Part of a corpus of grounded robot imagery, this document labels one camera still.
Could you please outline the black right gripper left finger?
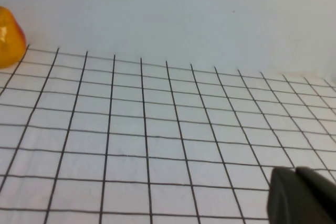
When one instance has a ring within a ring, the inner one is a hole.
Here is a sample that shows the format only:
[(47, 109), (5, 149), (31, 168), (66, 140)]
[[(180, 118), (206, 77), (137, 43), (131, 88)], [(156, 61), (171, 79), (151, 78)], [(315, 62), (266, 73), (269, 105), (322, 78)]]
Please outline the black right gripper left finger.
[(319, 221), (319, 208), (313, 194), (294, 171), (284, 167), (272, 170), (267, 214), (270, 223)]

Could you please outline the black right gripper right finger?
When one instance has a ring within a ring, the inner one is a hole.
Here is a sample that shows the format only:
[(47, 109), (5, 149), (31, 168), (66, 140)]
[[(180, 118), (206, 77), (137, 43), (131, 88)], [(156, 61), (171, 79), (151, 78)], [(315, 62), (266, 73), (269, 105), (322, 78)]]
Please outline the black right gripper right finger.
[(297, 167), (296, 174), (308, 186), (316, 201), (335, 223), (335, 183), (308, 167)]

